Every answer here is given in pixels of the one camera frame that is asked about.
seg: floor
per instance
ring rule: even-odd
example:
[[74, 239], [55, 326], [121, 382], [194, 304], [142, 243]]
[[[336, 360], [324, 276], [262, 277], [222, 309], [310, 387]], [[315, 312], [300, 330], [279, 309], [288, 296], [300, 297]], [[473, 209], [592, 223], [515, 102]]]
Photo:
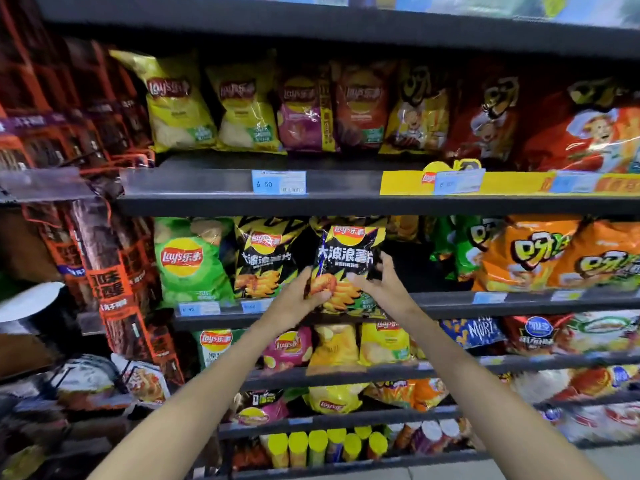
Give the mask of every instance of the floor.
[[[611, 480], [638, 478], [640, 445], [601, 448], [588, 450], [586, 453]], [[504, 480], [492, 460], [374, 470], [315, 478], [317, 480]]]

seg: purple lay's bag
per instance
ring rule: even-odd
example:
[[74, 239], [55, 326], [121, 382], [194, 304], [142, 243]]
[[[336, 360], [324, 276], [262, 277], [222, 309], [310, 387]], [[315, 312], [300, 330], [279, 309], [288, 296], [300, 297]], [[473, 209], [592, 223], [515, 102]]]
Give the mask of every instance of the purple lay's bag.
[[329, 66], [284, 70], [278, 78], [278, 132], [286, 150], [335, 152]]
[[265, 369], [285, 371], [309, 362], [313, 354], [311, 329], [307, 326], [289, 330], [275, 339], [262, 353]]
[[282, 389], [239, 394], [239, 411], [232, 421], [244, 426], [258, 426], [289, 416]]

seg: hand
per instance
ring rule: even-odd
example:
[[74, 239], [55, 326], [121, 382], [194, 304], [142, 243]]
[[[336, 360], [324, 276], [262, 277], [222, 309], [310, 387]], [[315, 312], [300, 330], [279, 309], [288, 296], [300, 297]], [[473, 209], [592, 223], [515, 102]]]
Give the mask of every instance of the hand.
[[266, 325], [274, 337], [295, 327], [316, 306], [331, 298], [331, 291], [323, 291], [305, 299], [305, 288], [310, 277], [311, 266], [307, 266], [283, 288], [258, 320], [260, 325]]
[[348, 281], [365, 293], [369, 293], [377, 304], [397, 322], [401, 323], [407, 315], [416, 312], [421, 314], [420, 307], [398, 278], [394, 269], [394, 260], [384, 251], [380, 256], [382, 263], [378, 264], [377, 268], [382, 271], [382, 281], [368, 280], [359, 274], [347, 273]]

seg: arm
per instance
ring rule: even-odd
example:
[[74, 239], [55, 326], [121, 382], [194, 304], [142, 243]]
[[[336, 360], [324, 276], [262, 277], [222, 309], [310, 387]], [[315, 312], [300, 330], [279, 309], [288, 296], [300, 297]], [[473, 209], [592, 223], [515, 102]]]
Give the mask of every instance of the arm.
[[310, 275], [310, 267], [302, 271], [236, 344], [142, 421], [88, 480], [183, 479], [270, 341], [331, 297], [303, 298]]
[[539, 412], [455, 343], [412, 300], [393, 260], [382, 256], [382, 281], [348, 274], [420, 345], [503, 475], [509, 480], [605, 480]]

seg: blue snack bag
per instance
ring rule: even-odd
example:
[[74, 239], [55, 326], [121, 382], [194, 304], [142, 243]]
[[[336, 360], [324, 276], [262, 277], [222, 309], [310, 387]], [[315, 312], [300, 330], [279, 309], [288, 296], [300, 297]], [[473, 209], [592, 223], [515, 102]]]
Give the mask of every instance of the blue snack bag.
[[506, 340], [498, 327], [498, 322], [491, 317], [479, 317], [472, 320], [441, 320], [440, 327], [464, 349], [491, 345]]

